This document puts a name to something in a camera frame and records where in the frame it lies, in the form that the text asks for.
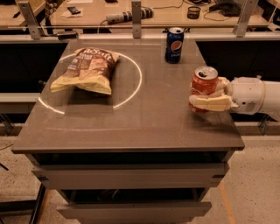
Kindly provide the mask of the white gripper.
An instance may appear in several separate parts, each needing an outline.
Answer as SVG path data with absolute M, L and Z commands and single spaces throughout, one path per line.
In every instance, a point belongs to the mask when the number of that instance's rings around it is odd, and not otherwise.
M 216 91 L 221 95 L 225 93 L 227 95 L 218 97 L 191 95 L 189 102 L 193 111 L 226 111 L 230 109 L 233 113 L 253 115 L 263 105 L 265 85 L 258 78 L 240 77 L 230 82 L 226 77 L 218 77 Z

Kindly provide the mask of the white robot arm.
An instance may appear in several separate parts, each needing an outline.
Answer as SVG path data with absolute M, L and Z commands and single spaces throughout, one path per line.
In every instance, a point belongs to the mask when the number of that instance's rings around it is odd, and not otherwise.
M 229 81 L 220 77 L 214 93 L 193 94 L 189 102 L 196 109 L 244 115 L 261 113 L 280 121 L 280 82 L 249 77 Z

